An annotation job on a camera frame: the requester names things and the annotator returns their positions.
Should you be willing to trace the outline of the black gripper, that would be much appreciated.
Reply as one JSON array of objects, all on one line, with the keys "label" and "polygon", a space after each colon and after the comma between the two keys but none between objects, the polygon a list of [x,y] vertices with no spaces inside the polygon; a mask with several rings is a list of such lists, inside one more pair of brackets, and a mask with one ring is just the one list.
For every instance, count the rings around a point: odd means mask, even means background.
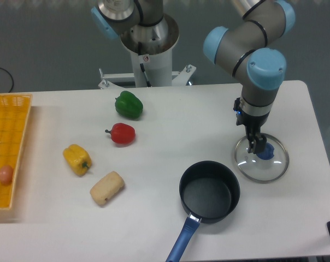
[{"label": "black gripper", "polygon": [[234,101],[233,110],[237,117],[236,125],[245,126],[249,142],[248,152],[254,154],[263,153],[267,138],[260,132],[261,127],[269,116],[269,105],[263,107],[253,106],[246,102],[243,97],[240,97]]}]

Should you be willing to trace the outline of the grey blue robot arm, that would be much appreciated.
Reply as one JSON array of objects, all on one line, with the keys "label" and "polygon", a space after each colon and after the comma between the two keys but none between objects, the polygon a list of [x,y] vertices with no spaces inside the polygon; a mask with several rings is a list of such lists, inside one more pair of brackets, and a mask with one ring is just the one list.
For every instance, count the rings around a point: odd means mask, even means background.
[{"label": "grey blue robot arm", "polygon": [[[284,56],[268,45],[293,27],[295,13],[285,1],[234,1],[233,5],[243,24],[234,30],[214,28],[203,52],[242,85],[233,108],[237,124],[245,127],[248,151],[259,154],[267,147],[261,127],[286,71]],[[105,37],[120,39],[129,51],[138,87],[172,84],[172,49],[179,28],[164,12],[162,1],[98,1],[91,15]]]}]

